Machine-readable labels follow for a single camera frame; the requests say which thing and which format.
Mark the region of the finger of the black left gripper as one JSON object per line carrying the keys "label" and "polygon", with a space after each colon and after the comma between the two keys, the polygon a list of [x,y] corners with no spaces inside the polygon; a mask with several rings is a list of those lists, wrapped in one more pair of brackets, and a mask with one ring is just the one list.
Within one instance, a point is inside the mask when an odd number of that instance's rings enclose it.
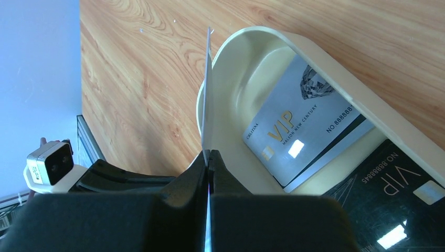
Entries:
{"label": "finger of the black left gripper", "polygon": [[158,192],[171,181],[174,176],[145,175],[129,172],[118,168],[105,160],[93,163],[71,187],[69,192]]}

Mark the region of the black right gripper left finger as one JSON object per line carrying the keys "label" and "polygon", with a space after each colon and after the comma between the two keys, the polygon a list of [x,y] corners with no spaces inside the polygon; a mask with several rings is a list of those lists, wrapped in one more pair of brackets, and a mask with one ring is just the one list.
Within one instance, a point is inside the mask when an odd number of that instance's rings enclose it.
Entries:
{"label": "black right gripper left finger", "polygon": [[41,194],[18,213],[1,251],[203,251],[205,156],[158,191]]}

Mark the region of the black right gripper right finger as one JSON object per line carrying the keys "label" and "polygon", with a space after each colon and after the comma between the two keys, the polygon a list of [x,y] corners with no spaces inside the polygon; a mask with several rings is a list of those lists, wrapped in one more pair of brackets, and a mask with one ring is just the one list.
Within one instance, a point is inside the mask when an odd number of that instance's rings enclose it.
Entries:
{"label": "black right gripper right finger", "polygon": [[307,195],[255,195],[209,157],[213,251],[358,251],[345,211],[334,199]]}

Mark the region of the white credit card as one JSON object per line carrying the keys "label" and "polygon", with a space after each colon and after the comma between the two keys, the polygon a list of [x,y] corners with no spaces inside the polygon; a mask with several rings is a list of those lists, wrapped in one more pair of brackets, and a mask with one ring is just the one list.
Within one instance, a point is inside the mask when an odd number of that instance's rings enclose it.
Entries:
{"label": "white credit card", "polygon": [[210,141],[211,141],[211,124],[213,122],[213,116],[210,115],[210,107],[213,105],[212,100],[212,58],[211,58],[211,32],[212,28],[208,27],[207,31],[207,44],[206,44],[206,66],[203,85],[203,109],[202,109],[202,149],[204,154],[204,161],[206,166],[207,178],[208,178],[208,196],[207,196],[207,216],[206,216],[206,234],[205,234],[205,251],[212,251],[211,245],[211,211],[210,211],[210,193],[213,186],[211,185],[211,170],[210,170]]}

